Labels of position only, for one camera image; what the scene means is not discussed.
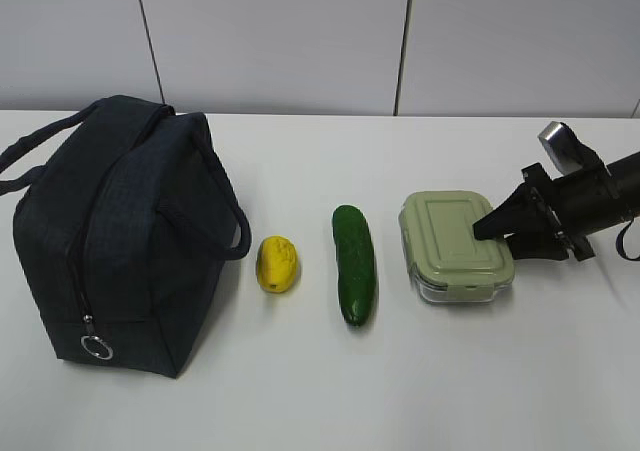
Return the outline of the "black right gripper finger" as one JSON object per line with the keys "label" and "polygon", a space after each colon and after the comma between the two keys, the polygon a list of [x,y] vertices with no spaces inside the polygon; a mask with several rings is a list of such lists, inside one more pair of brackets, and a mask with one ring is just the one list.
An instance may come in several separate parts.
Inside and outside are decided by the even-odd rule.
{"label": "black right gripper finger", "polygon": [[544,234],[553,230],[546,202],[526,183],[520,184],[500,206],[473,225],[477,240],[518,233]]}
{"label": "black right gripper finger", "polygon": [[569,258],[565,243],[560,238],[563,233],[558,223],[510,224],[506,227],[506,242],[515,260],[563,261]]}

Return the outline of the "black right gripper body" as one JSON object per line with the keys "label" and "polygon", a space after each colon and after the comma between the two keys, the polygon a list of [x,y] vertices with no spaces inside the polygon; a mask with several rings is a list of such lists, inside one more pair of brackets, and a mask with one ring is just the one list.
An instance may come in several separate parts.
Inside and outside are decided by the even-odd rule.
{"label": "black right gripper body", "polygon": [[548,215],[552,224],[558,223],[562,226],[564,233],[560,235],[560,238],[565,243],[568,254],[572,252],[577,261],[585,261],[593,258],[595,251],[589,240],[584,235],[572,231],[568,224],[563,223],[560,213],[561,204],[559,192],[542,165],[535,163],[527,166],[522,170],[522,176],[524,183],[535,188],[546,202]]}

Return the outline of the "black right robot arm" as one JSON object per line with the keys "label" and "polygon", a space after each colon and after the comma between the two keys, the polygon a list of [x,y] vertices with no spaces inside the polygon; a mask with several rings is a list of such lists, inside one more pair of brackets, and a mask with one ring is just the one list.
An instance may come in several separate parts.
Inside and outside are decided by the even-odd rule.
{"label": "black right robot arm", "polygon": [[473,225],[477,240],[505,239],[515,260],[590,259],[589,235],[629,227],[639,216],[638,153],[556,179],[539,163],[522,175],[514,192]]}

